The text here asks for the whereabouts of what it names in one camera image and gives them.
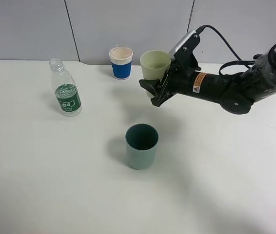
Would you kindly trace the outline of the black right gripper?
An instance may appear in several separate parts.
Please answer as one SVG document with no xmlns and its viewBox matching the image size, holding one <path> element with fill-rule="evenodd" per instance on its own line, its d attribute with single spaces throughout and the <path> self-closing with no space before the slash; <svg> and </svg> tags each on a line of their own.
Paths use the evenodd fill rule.
<svg viewBox="0 0 276 234">
<path fill-rule="evenodd" d="M 176 61 L 171 63 L 167 77 L 164 79 L 164 86 L 160 79 L 141 79 L 139 84 L 147 91 L 152 105 L 156 107 L 160 107 L 176 94 L 210 102 L 219 102 L 221 97 L 219 75 L 201 72 L 199 67 L 184 71 Z"/>
</svg>

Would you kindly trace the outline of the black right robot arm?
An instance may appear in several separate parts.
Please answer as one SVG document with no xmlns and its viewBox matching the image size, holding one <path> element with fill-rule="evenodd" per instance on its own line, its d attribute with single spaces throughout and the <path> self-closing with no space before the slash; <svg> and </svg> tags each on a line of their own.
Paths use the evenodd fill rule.
<svg viewBox="0 0 276 234">
<path fill-rule="evenodd" d="M 201 71 L 193 50 L 200 42 L 200 33 L 206 25 L 187 33 L 172 49 L 171 66 L 162 79 L 139 81 L 151 95 L 151 103 L 159 107 L 176 94 L 218 103 L 229 113 L 249 113 L 255 102 L 276 94 L 276 44 L 266 54 L 256 54 L 253 60 L 225 63 L 224 69 L 243 65 L 247 71 L 233 75 L 219 72 L 217 75 Z"/>
</svg>

